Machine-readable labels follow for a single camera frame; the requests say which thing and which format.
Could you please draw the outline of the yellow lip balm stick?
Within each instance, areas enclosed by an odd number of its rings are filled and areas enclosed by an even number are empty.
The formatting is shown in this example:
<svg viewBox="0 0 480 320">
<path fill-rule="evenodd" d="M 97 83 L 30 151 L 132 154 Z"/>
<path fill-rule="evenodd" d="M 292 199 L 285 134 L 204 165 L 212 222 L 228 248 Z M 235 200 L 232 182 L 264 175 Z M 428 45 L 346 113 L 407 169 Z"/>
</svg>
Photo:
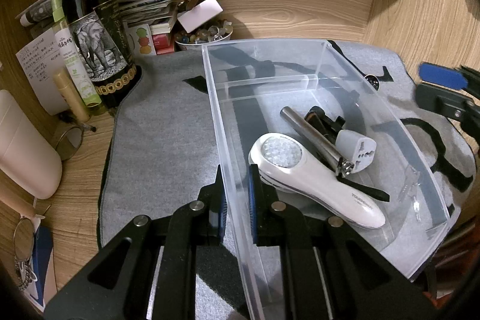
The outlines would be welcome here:
<svg viewBox="0 0 480 320">
<path fill-rule="evenodd" d="M 72 79 L 68 71 L 63 67 L 56 70 L 52 76 L 53 81 L 64 98 L 64 101 L 70 107 L 70 110 L 75 117 L 82 123 L 87 122 L 90 119 L 90 114 L 86 109 L 83 100 L 80 97 L 75 85 L 72 83 Z"/>
</svg>

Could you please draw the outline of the grey black patterned mat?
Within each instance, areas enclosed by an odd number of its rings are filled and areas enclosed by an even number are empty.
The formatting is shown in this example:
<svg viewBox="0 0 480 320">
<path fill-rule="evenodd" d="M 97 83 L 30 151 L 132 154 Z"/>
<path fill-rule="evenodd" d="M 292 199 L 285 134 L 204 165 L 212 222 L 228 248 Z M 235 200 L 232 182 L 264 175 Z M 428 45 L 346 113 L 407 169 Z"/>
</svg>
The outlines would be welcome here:
<svg viewBox="0 0 480 320">
<path fill-rule="evenodd" d="M 401 58 L 346 41 L 236 40 L 142 61 L 120 105 L 103 186 L 99 239 L 140 214 L 162 218 L 227 175 L 222 246 L 199 253 L 198 319 L 283 319 L 277 248 L 251 239 L 247 155 L 263 134 L 293 134 L 280 111 L 319 106 L 377 142 L 355 181 L 388 192 L 386 223 L 361 235 L 414 279 L 460 215 L 476 175 L 473 151 L 447 119 L 419 109 Z M 365 80 L 380 81 L 376 91 Z"/>
</svg>

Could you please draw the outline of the silver metal cylinder keychain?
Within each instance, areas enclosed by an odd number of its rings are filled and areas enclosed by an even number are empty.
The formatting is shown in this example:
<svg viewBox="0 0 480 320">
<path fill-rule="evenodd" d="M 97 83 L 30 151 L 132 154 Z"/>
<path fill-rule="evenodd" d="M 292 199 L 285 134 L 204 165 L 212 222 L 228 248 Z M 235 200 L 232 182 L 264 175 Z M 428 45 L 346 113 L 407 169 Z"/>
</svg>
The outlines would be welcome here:
<svg viewBox="0 0 480 320">
<path fill-rule="evenodd" d="M 280 115 L 295 132 L 307 139 L 316 148 L 336 175 L 347 176 L 352 173 L 354 164 L 343 157 L 325 136 L 320 134 L 295 110 L 289 106 L 284 106 Z"/>
</svg>

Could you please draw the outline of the handwritten white note sheet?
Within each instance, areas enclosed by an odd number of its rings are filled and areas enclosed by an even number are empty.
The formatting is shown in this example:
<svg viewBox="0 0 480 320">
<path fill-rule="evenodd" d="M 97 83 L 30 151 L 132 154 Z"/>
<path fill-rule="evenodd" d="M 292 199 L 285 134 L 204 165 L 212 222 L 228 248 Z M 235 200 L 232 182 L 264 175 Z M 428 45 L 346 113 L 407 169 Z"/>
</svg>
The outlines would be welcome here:
<svg viewBox="0 0 480 320">
<path fill-rule="evenodd" d="M 54 72 L 64 67 L 58 50 L 54 31 L 50 28 L 16 53 L 33 92 L 49 115 L 69 109 L 52 79 Z"/>
</svg>

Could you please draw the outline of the stack of books and papers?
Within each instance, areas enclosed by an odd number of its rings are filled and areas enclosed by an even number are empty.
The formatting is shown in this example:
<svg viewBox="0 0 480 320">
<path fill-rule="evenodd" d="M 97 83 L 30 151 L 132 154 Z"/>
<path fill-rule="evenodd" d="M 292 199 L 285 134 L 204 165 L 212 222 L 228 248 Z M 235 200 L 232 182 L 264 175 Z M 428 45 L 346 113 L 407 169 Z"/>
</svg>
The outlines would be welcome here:
<svg viewBox="0 0 480 320">
<path fill-rule="evenodd" d="M 133 56 L 145 58 L 171 54 L 180 49 L 175 44 L 174 35 L 185 30 L 177 17 L 202 1 L 204 0 L 118 0 L 120 21 Z M 223 19 L 221 13 L 209 21 L 214 19 Z"/>
</svg>

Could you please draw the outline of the beige pink mug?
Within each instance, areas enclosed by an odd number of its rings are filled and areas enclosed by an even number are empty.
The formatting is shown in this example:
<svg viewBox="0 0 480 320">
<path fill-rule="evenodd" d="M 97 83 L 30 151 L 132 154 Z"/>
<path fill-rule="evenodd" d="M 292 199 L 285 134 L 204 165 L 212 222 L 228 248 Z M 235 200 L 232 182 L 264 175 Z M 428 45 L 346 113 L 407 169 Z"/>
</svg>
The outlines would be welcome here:
<svg viewBox="0 0 480 320">
<path fill-rule="evenodd" d="M 42 200 L 55 194 L 63 173 L 57 151 L 5 89 L 1 91 L 1 170 Z"/>
</svg>

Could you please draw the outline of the eyeglasses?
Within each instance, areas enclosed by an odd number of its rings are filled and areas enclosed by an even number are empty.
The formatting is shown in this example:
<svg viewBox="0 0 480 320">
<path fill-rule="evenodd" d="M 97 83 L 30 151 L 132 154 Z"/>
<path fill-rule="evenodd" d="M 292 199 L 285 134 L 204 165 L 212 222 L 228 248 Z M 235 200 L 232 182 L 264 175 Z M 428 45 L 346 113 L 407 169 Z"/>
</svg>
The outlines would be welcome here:
<svg viewBox="0 0 480 320">
<path fill-rule="evenodd" d="M 66 162 L 78 152 L 86 133 L 95 132 L 97 132 L 96 126 L 70 117 L 59 124 L 51 144 L 61 161 Z"/>
</svg>

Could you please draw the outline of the white travel plug adapter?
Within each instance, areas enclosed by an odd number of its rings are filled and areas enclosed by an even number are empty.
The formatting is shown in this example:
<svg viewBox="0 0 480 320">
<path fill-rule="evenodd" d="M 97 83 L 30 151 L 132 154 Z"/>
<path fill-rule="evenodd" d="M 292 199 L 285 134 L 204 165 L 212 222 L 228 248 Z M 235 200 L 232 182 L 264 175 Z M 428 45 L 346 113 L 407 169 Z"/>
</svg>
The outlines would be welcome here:
<svg viewBox="0 0 480 320">
<path fill-rule="evenodd" d="M 352 163 L 351 173 L 355 174 L 373 163 L 377 142 L 358 132 L 341 130 L 335 140 L 335 147 L 349 163 Z"/>
</svg>

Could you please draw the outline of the bowl of beads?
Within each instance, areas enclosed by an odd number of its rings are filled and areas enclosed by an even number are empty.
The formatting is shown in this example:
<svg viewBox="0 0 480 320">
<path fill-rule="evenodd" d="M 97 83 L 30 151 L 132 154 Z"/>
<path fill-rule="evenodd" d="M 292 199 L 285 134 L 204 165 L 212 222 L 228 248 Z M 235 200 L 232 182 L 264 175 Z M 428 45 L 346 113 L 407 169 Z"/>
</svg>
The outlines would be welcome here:
<svg viewBox="0 0 480 320">
<path fill-rule="evenodd" d="M 201 50 L 203 45 L 229 40 L 233 35 L 233 22 L 227 19 L 214 19 L 204 23 L 190 33 L 177 32 L 174 35 L 175 44 L 180 50 Z"/>
</svg>

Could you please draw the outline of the white handheld massager device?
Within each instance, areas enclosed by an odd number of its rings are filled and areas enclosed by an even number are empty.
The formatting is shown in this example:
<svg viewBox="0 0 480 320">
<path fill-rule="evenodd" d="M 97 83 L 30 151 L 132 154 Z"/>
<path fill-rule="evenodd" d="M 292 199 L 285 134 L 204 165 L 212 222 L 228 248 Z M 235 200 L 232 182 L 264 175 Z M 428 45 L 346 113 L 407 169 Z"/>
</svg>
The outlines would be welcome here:
<svg viewBox="0 0 480 320">
<path fill-rule="evenodd" d="M 368 229 L 386 223 L 386 216 L 370 196 L 341 183 L 290 136 L 263 134 L 251 146 L 248 159 L 269 184 L 306 196 L 349 222 Z"/>
</svg>

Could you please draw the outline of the dark wine bottle elephant label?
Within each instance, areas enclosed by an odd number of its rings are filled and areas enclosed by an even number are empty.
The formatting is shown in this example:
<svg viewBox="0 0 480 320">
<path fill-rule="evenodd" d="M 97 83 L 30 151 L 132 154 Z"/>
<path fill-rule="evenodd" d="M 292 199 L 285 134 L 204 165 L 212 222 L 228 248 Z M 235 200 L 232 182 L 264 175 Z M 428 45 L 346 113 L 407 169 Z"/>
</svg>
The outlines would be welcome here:
<svg viewBox="0 0 480 320">
<path fill-rule="evenodd" d="M 108 110 L 119 106 L 140 79 L 120 20 L 117 0 L 62 0 L 74 42 Z"/>
</svg>

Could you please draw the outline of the green white spray tube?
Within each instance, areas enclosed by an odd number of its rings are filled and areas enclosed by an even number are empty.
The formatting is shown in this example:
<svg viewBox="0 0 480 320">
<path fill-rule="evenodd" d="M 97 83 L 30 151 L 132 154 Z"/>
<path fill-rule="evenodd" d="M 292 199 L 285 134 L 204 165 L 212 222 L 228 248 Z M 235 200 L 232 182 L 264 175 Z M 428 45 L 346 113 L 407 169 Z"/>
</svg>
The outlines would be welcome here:
<svg viewBox="0 0 480 320">
<path fill-rule="evenodd" d="M 102 102 L 89 79 L 86 68 L 80 58 L 73 36 L 64 15 L 62 0 L 50 0 L 54 19 L 53 32 L 58 50 L 64 60 L 67 71 L 76 90 L 89 110 L 97 109 Z"/>
</svg>

